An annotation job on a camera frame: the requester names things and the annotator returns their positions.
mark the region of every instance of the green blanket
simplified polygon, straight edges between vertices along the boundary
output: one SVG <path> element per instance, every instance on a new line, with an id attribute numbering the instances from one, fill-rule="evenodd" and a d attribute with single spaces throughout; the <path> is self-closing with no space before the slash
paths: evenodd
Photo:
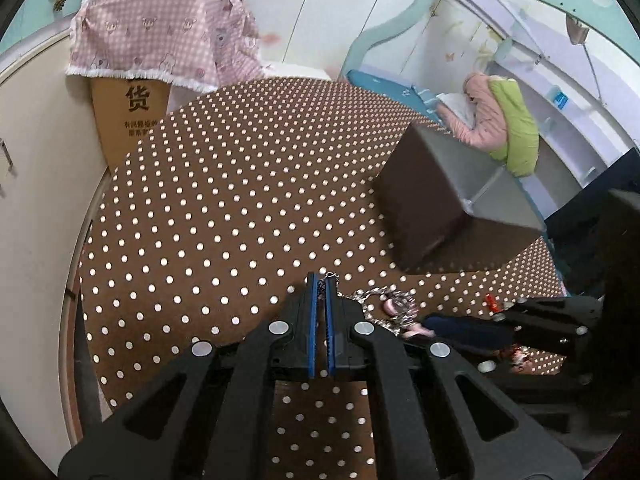
<path id="1" fill-rule="evenodd" d="M 507 170 L 514 176 L 533 174 L 540 138 L 538 126 L 524 103 L 518 83 L 514 80 L 490 80 L 489 88 L 504 113 L 508 131 L 507 144 L 490 155 L 506 162 Z"/>

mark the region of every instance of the white cloth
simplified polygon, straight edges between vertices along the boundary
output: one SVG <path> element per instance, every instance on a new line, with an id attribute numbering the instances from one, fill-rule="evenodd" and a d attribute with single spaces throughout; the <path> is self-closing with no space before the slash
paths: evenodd
<path id="1" fill-rule="evenodd" d="M 466 94 L 439 94 L 440 99 L 447 108 L 455 113 L 470 130 L 476 129 L 476 104 Z"/>

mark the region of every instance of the blue mattress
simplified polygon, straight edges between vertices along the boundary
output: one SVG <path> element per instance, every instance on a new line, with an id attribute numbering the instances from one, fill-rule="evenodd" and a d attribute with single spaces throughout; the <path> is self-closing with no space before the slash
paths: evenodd
<path id="1" fill-rule="evenodd" d="M 350 70 L 347 74 L 347 79 L 354 86 L 393 99 L 435 123 L 442 124 L 435 112 L 436 104 L 440 100 L 428 90 L 421 91 L 418 94 L 413 87 L 404 86 L 359 70 Z"/>

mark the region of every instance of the table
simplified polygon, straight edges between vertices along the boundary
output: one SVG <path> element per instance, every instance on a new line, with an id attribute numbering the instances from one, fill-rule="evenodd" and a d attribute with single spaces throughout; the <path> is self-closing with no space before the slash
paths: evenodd
<path id="1" fill-rule="evenodd" d="M 425 314 L 488 317 L 488 292 L 560 295 L 542 239 L 494 271 L 396 268 L 370 181 L 411 121 L 428 122 L 348 84 L 271 78 L 197 98 L 140 140 L 81 259 L 87 339 L 110 405 L 192 341 L 242 338 L 310 270 L 337 272 L 345 294 L 395 284 Z M 334 383 L 324 368 L 277 384 L 270 434 L 268 478 L 376 478 L 364 383 Z"/>

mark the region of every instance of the red object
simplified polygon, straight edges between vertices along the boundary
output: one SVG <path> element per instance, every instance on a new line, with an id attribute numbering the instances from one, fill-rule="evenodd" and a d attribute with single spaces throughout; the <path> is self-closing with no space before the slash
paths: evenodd
<path id="1" fill-rule="evenodd" d="M 502 309 L 500 308 L 500 306 L 498 306 L 498 303 L 495 301 L 495 298 L 491 294 L 487 294 L 484 297 L 484 300 L 486 301 L 486 304 L 489 306 L 489 310 L 491 312 L 493 312 L 494 314 L 498 314 L 498 312 L 502 312 Z"/>

